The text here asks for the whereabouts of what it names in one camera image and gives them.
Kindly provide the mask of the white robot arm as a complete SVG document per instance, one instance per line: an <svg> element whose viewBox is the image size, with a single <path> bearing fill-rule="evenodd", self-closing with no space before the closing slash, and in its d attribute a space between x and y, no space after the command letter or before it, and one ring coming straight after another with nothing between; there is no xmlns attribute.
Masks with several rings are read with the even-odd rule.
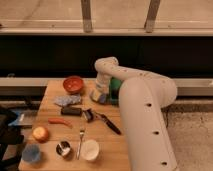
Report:
<svg viewBox="0 0 213 171"><path fill-rule="evenodd" d="M96 92L108 93L111 78L122 82L118 101L131 171L180 171L161 112L176 99L175 82L150 71L122 67L115 57L100 58L94 66Z"/></svg>

